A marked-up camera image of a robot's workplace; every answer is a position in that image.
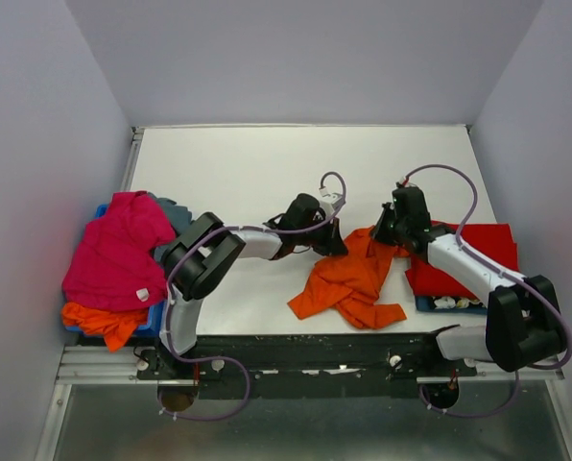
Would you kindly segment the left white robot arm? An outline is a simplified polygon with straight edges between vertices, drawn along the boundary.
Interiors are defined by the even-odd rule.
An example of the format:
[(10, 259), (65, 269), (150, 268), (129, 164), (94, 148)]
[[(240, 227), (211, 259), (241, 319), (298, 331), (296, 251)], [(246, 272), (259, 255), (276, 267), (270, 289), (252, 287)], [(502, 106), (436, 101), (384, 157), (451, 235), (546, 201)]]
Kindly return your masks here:
[(298, 194), (285, 212), (260, 227), (227, 226), (214, 213), (206, 212), (169, 245), (160, 260), (167, 304), (159, 333), (166, 349), (158, 359), (158, 367), (167, 377), (180, 379), (190, 372), (188, 351), (197, 343), (203, 301), (237, 260), (280, 260), (298, 247), (321, 256), (348, 254), (337, 217), (345, 195), (325, 188), (320, 192), (319, 198)]

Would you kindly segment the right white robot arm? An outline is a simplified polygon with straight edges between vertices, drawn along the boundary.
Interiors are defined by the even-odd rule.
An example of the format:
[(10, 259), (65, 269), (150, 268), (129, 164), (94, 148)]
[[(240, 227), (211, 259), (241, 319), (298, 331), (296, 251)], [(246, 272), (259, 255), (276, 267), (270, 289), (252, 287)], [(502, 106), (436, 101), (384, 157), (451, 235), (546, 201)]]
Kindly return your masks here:
[(482, 327), (451, 327), (420, 353), (422, 369), (442, 376), (455, 360), (473, 359), (506, 372), (545, 369), (547, 359), (569, 359), (572, 338), (552, 282), (528, 278), (479, 252), (445, 224), (431, 220), (423, 192), (399, 186), (371, 231), (373, 240), (405, 249), (466, 288), (487, 310)]

